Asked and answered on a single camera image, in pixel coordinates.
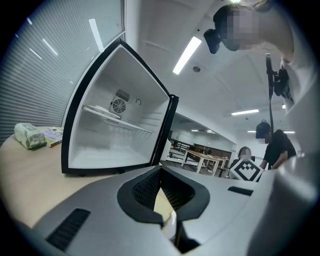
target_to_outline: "black shirt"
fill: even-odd
[[[296,150],[288,136],[282,130],[276,130],[272,135],[272,141],[266,147],[263,160],[269,163],[268,170],[275,164],[280,154],[288,152],[288,159],[296,156]]]

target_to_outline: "window blinds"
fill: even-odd
[[[0,144],[16,123],[61,126],[88,65],[123,29],[121,0],[48,0],[13,37],[0,67]]]

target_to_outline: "fluorescent light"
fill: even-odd
[[[31,52],[33,52],[40,60],[42,60],[42,58],[41,58],[38,54],[36,54],[36,52],[35,52],[34,50],[32,50],[31,48],[29,48],[29,50],[30,50]]]
[[[247,110],[247,111],[241,111],[241,112],[234,112],[234,113],[231,113],[231,115],[237,116],[237,115],[244,115],[244,114],[258,113],[258,112],[259,112],[259,109],[253,109],[253,110]]]
[[[104,49],[104,46],[102,44],[101,37],[99,35],[96,19],[95,18],[89,19],[89,23],[90,23],[90,27],[91,27],[91,30],[92,30],[96,45],[98,46],[99,52],[102,52],[103,49]]]
[[[26,17],[26,21],[29,22],[30,25],[32,25],[32,21],[31,19],[29,19],[29,17]]]
[[[197,38],[195,36],[192,37],[191,41],[189,42],[189,44],[185,48],[184,52],[182,53],[179,61],[175,65],[173,73],[176,73],[177,75],[179,75],[179,73],[184,68],[184,66],[186,65],[188,60],[191,58],[192,54],[194,54],[196,49],[199,47],[201,42],[202,41],[199,38]]]
[[[49,47],[49,49],[58,56],[58,53],[55,51],[55,49],[52,48],[52,46],[50,44],[48,44],[48,42],[46,41],[46,39],[42,39],[42,41],[46,44],[46,46]]]

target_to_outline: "white table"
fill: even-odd
[[[188,153],[189,153],[189,154],[192,154],[192,155],[194,155],[194,156],[196,156],[196,157],[198,157],[198,158],[200,158],[200,161],[199,161],[198,166],[197,166],[197,169],[196,169],[196,173],[197,173],[197,174],[200,172],[200,169],[201,169],[201,166],[202,166],[204,160],[208,160],[208,161],[212,161],[212,162],[214,163],[214,165],[213,165],[213,170],[212,170],[212,172],[213,172],[212,175],[213,175],[213,176],[215,175],[216,170],[217,170],[217,168],[218,168],[218,164],[219,164],[219,162],[221,161],[222,158],[219,158],[219,159],[218,159],[218,158],[216,158],[216,157],[214,157],[214,156],[208,156],[208,155],[206,155],[206,154],[202,154],[202,153],[195,152],[195,151],[192,151],[192,150],[187,149],[187,150],[185,151],[185,155],[184,155],[184,158],[183,158],[183,162],[182,162],[182,164],[181,164],[181,167],[184,166],[184,164],[185,164],[185,162],[186,162],[186,159],[187,159]]]
[[[45,129],[47,127],[38,127],[40,131]],[[0,147],[2,201],[11,216],[31,228],[45,213],[87,184],[118,174],[85,177],[63,174],[61,145],[26,149],[12,135]],[[159,196],[166,199],[162,191]],[[157,196],[155,204],[160,204],[158,213],[164,218],[170,217],[173,209],[169,202],[165,205]]]

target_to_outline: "mini fridge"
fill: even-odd
[[[157,165],[178,101],[142,58],[117,39],[75,91],[64,124],[62,173],[123,173]]]

